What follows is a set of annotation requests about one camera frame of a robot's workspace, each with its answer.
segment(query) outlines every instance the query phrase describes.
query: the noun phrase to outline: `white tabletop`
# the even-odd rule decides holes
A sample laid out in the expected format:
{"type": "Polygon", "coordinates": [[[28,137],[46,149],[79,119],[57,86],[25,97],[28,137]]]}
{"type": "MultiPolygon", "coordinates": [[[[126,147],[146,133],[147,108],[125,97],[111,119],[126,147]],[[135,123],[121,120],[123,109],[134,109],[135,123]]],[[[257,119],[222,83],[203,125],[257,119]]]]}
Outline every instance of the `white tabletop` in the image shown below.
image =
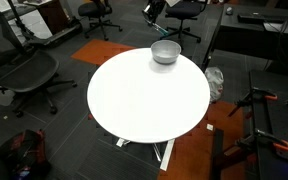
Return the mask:
{"type": "Polygon", "coordinates": [[[180,55],[171,65],[152,59],[150,48],[126,51],[105,62],[87,92],[93,117],[108,132],[138,143],[177,138],[207,111],[210,90],[203,72],[180,55]]]}

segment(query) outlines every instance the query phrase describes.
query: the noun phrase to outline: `gray carpet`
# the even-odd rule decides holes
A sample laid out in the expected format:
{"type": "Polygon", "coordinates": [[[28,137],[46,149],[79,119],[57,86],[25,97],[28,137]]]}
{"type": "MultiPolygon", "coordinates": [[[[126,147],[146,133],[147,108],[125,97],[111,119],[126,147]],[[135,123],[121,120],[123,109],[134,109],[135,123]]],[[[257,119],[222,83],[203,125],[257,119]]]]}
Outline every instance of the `gray carpet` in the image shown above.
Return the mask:
{"type": "MultiPolygon", "coordinates": [[[[118,32],[115,28],[106,28],[110,41],[150,47],[159,38],[160,34],[147,26],[141,14],[146,3],[146,0],[111,1],[114,13],[106,18],[121,25],[124,30],[118,32]]],[[[220,13],[221,6],[208,6],[197,21],[184,22],[185,26],[191,27],[192,33],[202,37],[202,42],[196,44],[193,38],[183,36],[182,54],[196,64],[202,62],[220,13]]],[[[84,28],[88,27],[87,19],[81,22],[84,28]]],[[[159,16],[157,23],[163,27],[179,26],[178,20],[166,19],[164,14],[159,16]]],[[[0,145],[25,129],[44,129],[46,155],[53,166],[48,179],[155,179],[160,164],[156,161],[151,145],[129,144],[118,148],[114,145],[116,137],[105,132],[95,120],[87,118],[87,86],[96,68],[92,64],[73,60],[70,56],[93,38],[103,38],[100,29],[90,33],[89,39],[85,39],[81,33],[47,50],[61,63],[58,79],[73,78],[78,87],[63,85],[50,89],[59,109],[56,115],[49,113],[48,104],[41,95],[27,104],[22,118],[16,118],[12,113],[12,108],[18,102],[8,107],[0,106],[0,145]]],[[[225,82],[222,100],[234,102],[242,97],[248,88],[249,70],[261,70],[265,63],[263,59],[215,51],[210,66],[218,66],[223,71],[225,82]]],[[[165,144],[160,145],[160,149],[163,151],[165,144]]]]}

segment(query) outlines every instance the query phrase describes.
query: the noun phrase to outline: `black office chair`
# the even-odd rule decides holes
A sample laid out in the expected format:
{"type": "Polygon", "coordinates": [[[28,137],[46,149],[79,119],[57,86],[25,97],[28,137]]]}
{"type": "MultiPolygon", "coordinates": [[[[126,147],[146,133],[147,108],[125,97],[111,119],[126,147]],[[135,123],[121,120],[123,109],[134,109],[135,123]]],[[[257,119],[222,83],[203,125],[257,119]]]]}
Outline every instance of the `black office chair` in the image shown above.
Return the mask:
{"type": "Polygon", "coordinates": [[[206,4],[207,4],[207,0],[203,2],[199,2],[198,0],[183,0],[183,1],[178,2],[172,7],[167,5],[165,17],[177,18],[181,20],[181,25],[178,29],[173,28],[173,27],[167,27],[166,30],[173,30],[173,32],[169,33],[168,35],[160,37],[160,39],[164,39],[164,38],[178,34],[178,39],[181,40],[181,35],[183,33],[185,35],[196,38],[196,42],[200,43],[201,37],[198,37],[190,33],[189,27],[183,28],[183,21],[185,19],[197,20],[196,16],[198,16],[202,11],[205,10],[206,4]]]}
{"type": "Polygon", "coordinates": [[[89,20],[97,18],[97,23],[90,22],[90,29],[84,32],[85,38],[89,38],[88,33],[98,27],[101,27],[105,41],[108,40],[104,26],[118,27],[121,32],[123,29],[119,25],[112,24],[110,20],[102,21],[101,17],[112,14],[113,10],[108,0],[92,0],[92,2],[85,3],[78,8],[78,14],[80,16],[87,16],[89,20]]]}
{"type": "Polygon", "coordinates": [[[0,90],[12,90],[23,100],[14,109],[17,117],[23,115],[25,102],[38,92],[43,93],[51,106],[51,113],[57,112],[50,98],[48,87],[70,83],[74,80],[53,82],[59,62],[42,51],[26,51],[21,45],[6,18],[0,12],[0,90]]]}

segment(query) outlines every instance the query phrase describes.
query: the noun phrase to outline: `black chair seat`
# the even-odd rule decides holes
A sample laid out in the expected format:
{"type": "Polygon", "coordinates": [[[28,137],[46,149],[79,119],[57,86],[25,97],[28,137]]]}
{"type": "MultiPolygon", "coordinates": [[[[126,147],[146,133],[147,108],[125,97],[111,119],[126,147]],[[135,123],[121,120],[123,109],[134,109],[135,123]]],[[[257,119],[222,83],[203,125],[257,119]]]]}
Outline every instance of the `black chair seat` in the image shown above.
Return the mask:
{"type": "Polygon", "coordinates": [[[180,1],[174,6],[168,6],[166,13],[168,17],[178,19],[189,19],[200,14],[202,5],[196,2],[180,1]]]}
{"type": "MultiPolygon", "coordinates": [[[[105,14],[109,14],[111,9],[103,6],[102,4],[99,4],[100,8],[103,8],[105,14]]],[[[101,17],[101,11],[97,8],[97,5],[93,2],[90,3],[85,3],[81,5],[78,8],[78,14],[80,16],[88,16],[88,17],[94,17],[94,18],[99,18],[101,17]]]]}
{"type": "Polygon", "coordinates": [[[48,82],[56,73],[59,62],[38,51],[30,59],[0,79],[0,85],[15,92],[28,92],[48,82]]]}

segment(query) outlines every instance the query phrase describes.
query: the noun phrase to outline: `chair base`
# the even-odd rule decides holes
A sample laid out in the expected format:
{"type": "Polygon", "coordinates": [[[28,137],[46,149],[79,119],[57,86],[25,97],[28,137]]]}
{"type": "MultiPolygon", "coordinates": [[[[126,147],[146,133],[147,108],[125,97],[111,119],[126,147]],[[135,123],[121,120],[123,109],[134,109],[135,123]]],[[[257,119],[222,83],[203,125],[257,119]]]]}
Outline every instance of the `chair base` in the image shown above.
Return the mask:
{"type": "Polygon", "coordinates": [[[23,113],[23,107],[27,103],[28,100],[30,100],[33,96],[35,96],[37,93],[41,92],[44,97],[46,97],[48,104],[50,105],[50,113],[56,114],[57,113],[57,107],[54,105],[51,95],[48,92],[47,88],[60,85],[60,84],[71,84],[72,87],[77,87],[77,84],[74,80],[66,80],[66,81],[53,81],[54,78],[56,78],[58,74],[56,73],[50,81],[48,81],[45,85],[41,86],[40,88],[37,88],[36,90],[32,92],[28,92],[24,94],[24,97],[22,101],[16,106],[16,108],[13,110],[13,112],[16,114],[17,117],[22,117],[24,115],[23,113]]]}
{"type": "Polygon", "coordinates": [[[84,32],[85,38],[89,38],[89,35],[88,35],[89,32],[91,32],[91,31],[93,31],[94,29],[100,27],[101,30],[102,30],[102,33],[103,33],[103,35],[104,35],[104,40],[107,41],[107,40],[108,40],[108,37],[107,37],[107,35],[106,35],[104,26],[117,27],[120,32],[123,31],[123,29],[121,28],[121,26],[112,24],[112,22],[111,22],[110,20],[102,21],[101,18],[99,18],[97,23],[90,23],[90,29],[88,29],[88,30],[86,30],[86,31],[84,32]]]}
{"type": "Polygon", "coordinates": [[[170,36],[178,35],[178,39],[180,40],[180,46],[181,46],[182,49],[184,49],[183,48],[183,43],[182,43],[182,34],[185,34],[187,36],[196,38],[196,42],[197,43],[200,43],[201,40],[202,40],[201,37],[190,33],[191,29],[189,27],[183,28],[183,20],[181,20],[181,26],[178,29],[177,28],[173,28],[173,27],[166,27],[166,30],[167,31],[168,30],[172,30],[173,32],[160,37],[160,40],[165,39],[165,38],[170,37],[170,36]]]}

